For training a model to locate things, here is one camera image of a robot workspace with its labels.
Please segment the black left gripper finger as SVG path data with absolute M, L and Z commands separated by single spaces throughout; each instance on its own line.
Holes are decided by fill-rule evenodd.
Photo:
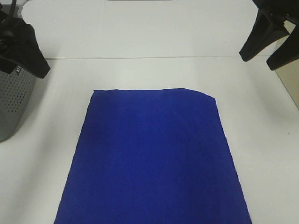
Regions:
M 22 18 L 12 18 L 0 28 L 0 70 L 10 74 L 18 66 L 37 78 L 45 78 L 50 71 L 34 28 Z

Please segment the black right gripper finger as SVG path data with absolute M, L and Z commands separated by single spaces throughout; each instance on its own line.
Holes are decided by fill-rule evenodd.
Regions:
M 260 8 L 250 35 L 240 50 L 240 56 L 247 62 L 273 42 L 289 35 L 284 27 L 286 18 L 269 8 Z

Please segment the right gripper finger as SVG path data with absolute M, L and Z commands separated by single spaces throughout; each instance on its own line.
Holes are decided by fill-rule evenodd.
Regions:
M 299 24 L 296 24 L 292 32 L 289 32 L 283 22 L 271 22 L 266 38 L 267 46 L 285 37 L 285 41 L 267 59 L 271 70 L 279 69 L 299 58 Z

